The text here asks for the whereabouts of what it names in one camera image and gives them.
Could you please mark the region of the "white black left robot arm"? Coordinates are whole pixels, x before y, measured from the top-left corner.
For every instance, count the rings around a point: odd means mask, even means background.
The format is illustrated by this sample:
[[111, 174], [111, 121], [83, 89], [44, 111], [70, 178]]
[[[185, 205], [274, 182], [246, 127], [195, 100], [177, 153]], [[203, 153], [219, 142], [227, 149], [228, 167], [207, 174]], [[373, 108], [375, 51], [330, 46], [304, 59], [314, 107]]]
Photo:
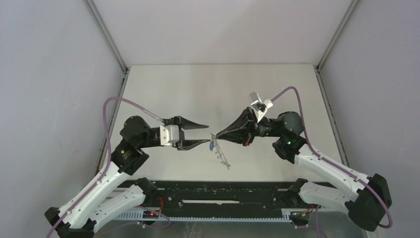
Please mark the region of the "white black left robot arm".
[[110, 200], [106, 198], [149, 158], [144, 148], [172, 146], [178, 151], [191, 150], [207, 140], [187, 140], [184, 131], [207, 127], [181, 116], [164, 119], [163, 125], [154, 128], [140, 116], [128, 118], [120, 131], [121, 142], [110, 153], [110, 161], [68, 203], [45, 212], [52, 230], [61, 238], [92, 238], [103, 225], [122, 212], [141, 204], [152, 206], [157, 199], [157, 187], [147, 178], [137, 179], [122, 194]]

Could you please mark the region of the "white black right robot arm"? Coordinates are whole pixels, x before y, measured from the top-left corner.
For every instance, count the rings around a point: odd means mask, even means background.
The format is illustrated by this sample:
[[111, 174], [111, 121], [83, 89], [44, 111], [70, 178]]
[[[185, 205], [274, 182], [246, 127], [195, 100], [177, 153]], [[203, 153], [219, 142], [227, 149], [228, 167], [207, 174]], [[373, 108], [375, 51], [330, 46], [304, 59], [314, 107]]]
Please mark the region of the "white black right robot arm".
[[280, 159], [305, 168], [325, 179], [333, 187], [315, 185], [299, 178], [290, 187], [288, 201], [294, 207], [305, 203], [329, 207], [347, 214], [358, 227], [374, 232], [378, 227], [390, 228], [392, 223], [380, 222], [389, 216], [392, 199], [385, 177], [366, 174], [330, 159], [316, 150], [301, 136], [305, 131], [297, 112], [281, 113], [275, 119], [258, 118], [247, 107], [216, 139], [249, 146], [255, 137], [276, 137], [272, 146]]

